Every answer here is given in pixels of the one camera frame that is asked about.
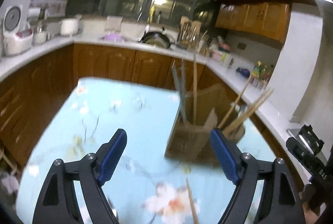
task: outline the table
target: table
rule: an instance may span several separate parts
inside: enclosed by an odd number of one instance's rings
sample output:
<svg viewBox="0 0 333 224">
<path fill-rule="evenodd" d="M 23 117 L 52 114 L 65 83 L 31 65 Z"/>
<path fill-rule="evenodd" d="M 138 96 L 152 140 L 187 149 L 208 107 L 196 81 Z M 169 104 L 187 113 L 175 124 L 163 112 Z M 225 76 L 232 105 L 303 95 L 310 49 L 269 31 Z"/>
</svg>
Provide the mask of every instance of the table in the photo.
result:
<svg viewBox="0 0 333 224">
<path fill-rule="evenodd" d="M 189 179 L 200 224 L 217 223 L 235 186 L 221 168 L 199 166 L 164 158 L 179 112 L 179 94 L 128 82 L 82 78 L 44 131 L 24 168 L 16 210 L 25 223 L 33 212 L 52 162 L 81 159 L 96 152 L 118 128 L 127 132 L 125 151 L 109 182 L 102 187 L 113 203 L 119 222 L 128 224 L 193 223 L 186 181 Z M 238 143 L 242 152 L 273 161 L 274 153 L 250 120 Z M 263 182 L 246 220 L 255 216 Z M 75 191 L 85 223 L 91 223 L 80 183 Z"/>
</svg>

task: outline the light blue tablecloth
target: light blue tablecloth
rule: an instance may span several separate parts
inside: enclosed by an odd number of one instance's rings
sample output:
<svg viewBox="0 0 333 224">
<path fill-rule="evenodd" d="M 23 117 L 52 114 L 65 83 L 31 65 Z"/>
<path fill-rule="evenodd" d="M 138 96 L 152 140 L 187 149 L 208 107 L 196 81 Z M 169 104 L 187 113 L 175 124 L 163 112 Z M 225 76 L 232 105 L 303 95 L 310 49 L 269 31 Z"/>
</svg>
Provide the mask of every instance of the light blue tablecloth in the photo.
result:
<svg viewBox="0 0 333 224">
<path fill-rule="evenodd" d="M 17 215 L 32 223 L 39 191 L 53 161 L 81 159 L 96 152 L 118 128 L 127 132 L 125 151 L 111 180 L 102 187 L 126 224 L 193 223 L 186 177 L 200 224 L 217 223 L 235 189 L 221 168 L 164 158 L 165 147 L 179 111 L 175 91 L 98 78 L 80 79 L 34 148 L 24 169 L 16 202 Z M 275 156 L 250 120 L 239 142 L 241 151 L 257 159 Z M 75 182 L 81 213 L 91 223 L 80 183 Z M 262 190 L 257 185 L 247 222 L 251 223 Z"/>
</svg>

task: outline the screw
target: screw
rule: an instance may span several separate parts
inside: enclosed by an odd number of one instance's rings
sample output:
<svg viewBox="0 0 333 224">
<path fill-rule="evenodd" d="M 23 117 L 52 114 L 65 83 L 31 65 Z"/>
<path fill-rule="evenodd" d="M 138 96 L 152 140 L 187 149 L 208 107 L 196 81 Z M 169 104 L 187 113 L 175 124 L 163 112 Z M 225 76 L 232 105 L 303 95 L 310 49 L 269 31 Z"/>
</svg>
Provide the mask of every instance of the screw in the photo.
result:
<svg viewBox="0 0 333 224">
<path fill-rule="evenodd" d="M 252 155 L 249 154 L 249 153 L 242 153 L 242 156 L 243 156 L 243 158 L 245 158 L 245 159 L 250 159 L 250 158 L 252 157 Z"/>
<path fill-rule="evenodd" d="M 53 161 L 53 164 L 55 164 L 56 166 L 59 166 L 61 164 L 61 159 L 56 159 Z"/>
<path fill-rule="evenodd" d="M 276 159 L 276 162 L 278 162 L 279 164 L 284 164 L 284 160 L 280 157 Z"/>
<path fill-rule="evenodd" d="M 95 154 L 94 153 L 89 153 L 86 155 L 86 157 L 90 160 L 90 159 L 93 159 L 95 157 Z"/>
</svg>

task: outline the countertop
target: countertop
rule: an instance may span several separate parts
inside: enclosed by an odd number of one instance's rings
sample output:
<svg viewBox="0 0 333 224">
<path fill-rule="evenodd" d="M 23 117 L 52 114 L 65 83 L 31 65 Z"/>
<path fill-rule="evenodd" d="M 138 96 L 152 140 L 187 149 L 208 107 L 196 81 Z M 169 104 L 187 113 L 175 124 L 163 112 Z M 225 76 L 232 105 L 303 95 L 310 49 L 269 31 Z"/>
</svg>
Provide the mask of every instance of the countertop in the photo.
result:
<svg viewBox="0 0 333 224">
<path fill-rule="evenodd" d="M 177 58 L 184 58 L 186 60 L 193 60 L 193 53 L 185 50 L 176 48 L 175 50 L 163 49 L 160 47 L 149 46 L 145 44 L 140 44 L 137 42 L 109 42 L 101 39 L 102 35 L 77 35 L 73 37 L 55 37 L 52 40 L 46 42 L 44 45 L 32 47 L 27 52 L 12 57 L 12 58 L 1 58 L 0 62 L 0 82 L 4 80 L 7 76 L 28 64 L 29 62 L 53 51 L 60 49 L 64 46 L 70 45 L 72 43 L 89 43 L 107 46 L 117 46 L 121 48 L 129 48 L 135 50 L 142 50 L 146 52 L 153 52 L 162 55 L 168 55 Z M 223 67 L 217 61 L 198 55 L 197 62 L 205 64 L 210 68 L 217 76 L 219 76 L 230 88 L 232 88 L 236 93 L 242 91 L 246 79 L 241 75 L 236 73 L 234 70 Z M 242 99 L 247 104 L 253 103 L 260 95 L 260 91 L 252 86 L 248 86 L 244 92 Z M 299 123 L 290 123 L 279 111 L 271 104 L 271 102 L 266 101 L 257 111 L 257 116 L 266 125 L 266 127 L 272 132 L 277 141 L 281 144 L 282 148 L 287 152 L 290 160 L 293 162 L 297 171 L 299 172 L 304 184 L 308 183 L 311 175 L 306 171 L 306 169 L 287 151 L 285 146 L 286 140 L 291 137 L 287 133 L 289 128 L 301 128 Z"/>
<path fill-rule="evenodd" d="M 80 160 L 122 128 L 127 133 L 125 150 L 111 180 L 102 187 L 119 222 L 193 223 L 188 178 L 199 223 L 217 223 L 235 189 L 222 169 L 164 157 L 179 103 L 177 91 L 104 78 L 80 79 L 24 168 L 16 202 L 19 218 L 32 223 L 39 192 L 55 159 Z M 253 123 L 247 119 L 244 127 L 239 149 L 256 159 L 273 161 L 274 153 Z M 80 182 L 75 181 L 74 188 L 84 223 L 89 224 Z M 246 224 L 253 222 L 262 188 L 263 181 L 259 181 Z"/>
</svg>

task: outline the white countertop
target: white countertop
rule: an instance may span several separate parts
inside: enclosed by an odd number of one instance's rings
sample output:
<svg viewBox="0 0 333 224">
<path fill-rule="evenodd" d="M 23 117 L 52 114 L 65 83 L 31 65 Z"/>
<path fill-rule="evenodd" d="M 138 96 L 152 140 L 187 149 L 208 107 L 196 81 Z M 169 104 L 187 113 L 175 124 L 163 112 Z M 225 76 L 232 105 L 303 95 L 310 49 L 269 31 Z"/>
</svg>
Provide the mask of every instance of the white countertop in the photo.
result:
<svg viewBox="0 0 333 224">
<path fill-rule="evenodd" d="M 181 49 L 163 49 L 160 47 L 154 47 L 151 45 L 140 44 L 137 42 L 109 42 L 101 40 L 102 35 L 77 35 L 73 37 L 55 37 L 52 40 L 46 42 L 44 45 L 32 47 L 27 52 L 12 57 L 12 58 L 1 58 L 0 62 L 0 82 L 7 76 L 17 71 L 19 68 L 25 66 L 31 61 L 53 51 L 60 49 L 64 46 L 72 43 L 90 43 L 108 46 L 117 46 L 122 48 L 129 48 L 135 50 L 142 50 L 147 52 L 154 52 L 162 55 L 168 55 L 177 58 L 184 58 L 186 60 L 193 60 L 193 53 Z M 205 64 L 209 67 L 217 76 L 219 76 L 230 88 L 236 93 L 239 93 L 244 85 L 246 79 L 236 73 L 234 70 L 223 67 L 217 61 L 198 55 L 197 62 Z M 253 103 L 260 95 L 260 91 L 252 86 L 248 86 L 245 90 L 242 99 L 247 104 Z M 298 170 L 304 184 L 308 183 L 311 175 L 306 169 L 292 156 L 285 146 L 286 140 L 291 137 L 287 133 L 288 128 L 301 128 L 298 123 L 290 123 L 287 119 L 279 113 L 278 110 L 268 101 L 266 101 L 257 111 L 257 116 L 266 125 L 266 127 L 272 132 L 277 141 L 281 144 L 282 148 L 285 149 L 290 160 Z"/>
</svg>

